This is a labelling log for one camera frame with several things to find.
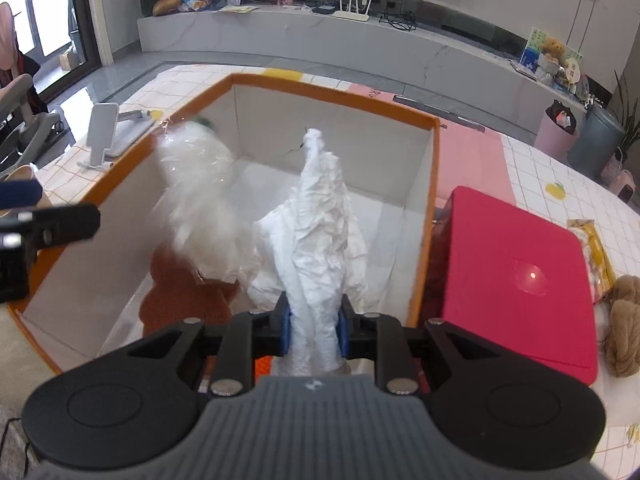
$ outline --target chair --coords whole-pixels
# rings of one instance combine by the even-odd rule
[[[8,3],[0,4],[0,70],[10,70],[13,80],[0,88],[0,124],[8,121],[18,110],[22,124],[14,128],[0,143],[0,179],[19,166],[31,164],[40,155],[51,129],[60,121],[56,113],[31,111],[28,92],[33,79],[20,74],[17,66],[18,51],[14,28],[14,16]]]

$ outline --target screw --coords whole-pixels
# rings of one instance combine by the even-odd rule
[[[413,379],[400,377],[398,379],[391,379],[386,384],[386,389],[396,395],[411,395],[418,390],[418,383]]]
[[[311,379],[310,381],[307,381],[305,383],[305,388],[312,392],[318,391],[323,386],[324,383],[322,381],[319,381],[318,379]]]
[[[18,233],[9,233],[2,237],[2,245],[7,249],[17,249],[22,245],[22,236]]]
[[[242,383],[235,379],[220,379],[213,383],[211,392],[221,397],[233,397],[242,390]]]

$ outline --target gray floor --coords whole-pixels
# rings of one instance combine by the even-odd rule
[[[121,104],[146,83],[152,81],[156,75],[164,72],[164,70],[180,64],[193,63],[265,66],[333,77],[353,83],[360,83],[386,92],[401,94],[424,104],[448,110],[449,112],[484,124],[484,126],[507,134],[527,144],[533,144],[535,138],[535,136],[527,130],[473,106],[429,92],[428,90],[369,73],[297,59],[254,56],[229,52],[140,52],[139,46],[135,45],[129,49],[129,52],[117,59],[114,65],[99,68],[64,92],[60,97],[55,99],[55,101],[50,103],[50,108],[60,111],[60,105],[65,102],[70,102],[72,97],[81,91],[86,91],[94,103],[117,102]],[[69,106],[66,108],[67,115],[73,113],[73,111],[70,112],[68,110]],[[50,160],[60,155],[69,143],[73,143],[74,139],[79,139],[85,134],[86,131],[73,131],[71,136],[59,142],[38,164],[40,166],[47,164]]]

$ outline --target white tissue paper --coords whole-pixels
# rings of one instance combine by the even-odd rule
[[[367,250],[351,211],[338,158],[322,133],[305,135],[306,164],[289,199],[255,224],[255,265],[247,293],[272,309],[286,290],[291,309],[289,353],[274,375],[309,376],[344,369],[335,327],[345,293],[354,308],[366,295]]]

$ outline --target marble tv stand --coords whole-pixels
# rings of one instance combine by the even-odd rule
[[[584,120],[580,103],[517,73],[510,62],[462,41],[417,29],[342,20],[306,9],[246,14],[188,12],[138,20],[143,52],[213,51],[287,57],[339,66],[427,89],[532,133],[554,99]]]

